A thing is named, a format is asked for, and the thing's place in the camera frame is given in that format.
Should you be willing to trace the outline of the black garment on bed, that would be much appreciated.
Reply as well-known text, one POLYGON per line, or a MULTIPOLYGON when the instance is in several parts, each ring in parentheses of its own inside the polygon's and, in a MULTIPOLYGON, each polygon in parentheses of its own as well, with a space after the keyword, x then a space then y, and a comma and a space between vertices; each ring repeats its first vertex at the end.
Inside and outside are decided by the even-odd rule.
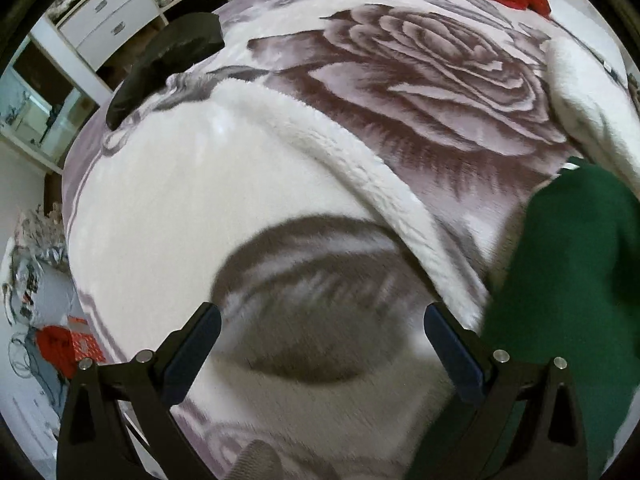
POLYGON ((167 78, 206 60, 224 47, 216 14, 196 12, 169 23, 148 43, 115 92, 106 112, 112 131, 146 98, 163 88, 167 78))

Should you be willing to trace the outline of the green and cream varsity jacket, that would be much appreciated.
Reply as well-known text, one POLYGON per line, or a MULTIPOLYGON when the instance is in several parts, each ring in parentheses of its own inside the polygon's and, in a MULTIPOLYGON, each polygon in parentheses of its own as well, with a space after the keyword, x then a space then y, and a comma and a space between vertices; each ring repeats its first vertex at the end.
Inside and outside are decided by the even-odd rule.
MULTIPOLYGON (((564 359, 584 424, 586 479, 638 477, 639 202, 618 177, 571 159, 533 195, 506 280, 472 331, 517 361, 564 359)), ((473 414, 456 391, 409 477, 431 479, 473 414)))

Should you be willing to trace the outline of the red box on floor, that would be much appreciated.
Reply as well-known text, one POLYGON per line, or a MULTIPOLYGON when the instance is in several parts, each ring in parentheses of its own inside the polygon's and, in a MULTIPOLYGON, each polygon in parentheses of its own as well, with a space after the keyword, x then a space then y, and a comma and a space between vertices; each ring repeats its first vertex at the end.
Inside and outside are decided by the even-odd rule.
POLYGON ((64 378, 72 379, 83 359, 105 363, 106 359, 88 322, 68 316, 65 326, 49 325, 36 330, 36 345, 48 363, 64 378))

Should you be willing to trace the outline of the floral purple white blanket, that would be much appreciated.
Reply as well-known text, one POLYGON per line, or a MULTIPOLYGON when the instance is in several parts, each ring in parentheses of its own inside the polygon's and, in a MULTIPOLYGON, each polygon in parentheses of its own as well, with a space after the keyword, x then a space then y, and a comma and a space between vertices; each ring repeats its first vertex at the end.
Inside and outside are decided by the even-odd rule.
POLYGON ((639 183, 639 111, 597 27, 490 0, 232 0, 224 47, 70 150, 63 216, 106 358, 205 301, 222 332, 174 411, 223 476, 399 479, 452 396, 426 338, 477 328, 529 196, 567 159, 639 183))

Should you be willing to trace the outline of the white drawer cabinet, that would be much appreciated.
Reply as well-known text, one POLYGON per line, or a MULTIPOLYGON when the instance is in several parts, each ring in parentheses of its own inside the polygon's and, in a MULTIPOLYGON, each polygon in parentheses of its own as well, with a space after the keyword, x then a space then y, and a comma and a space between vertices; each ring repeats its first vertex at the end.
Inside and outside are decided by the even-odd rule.
POLYGON ((56 24, 43 15, 29 39, 96 104, 112 90, 96 71, 146 25, 168 21, 155 0, 80 0, 56 24))

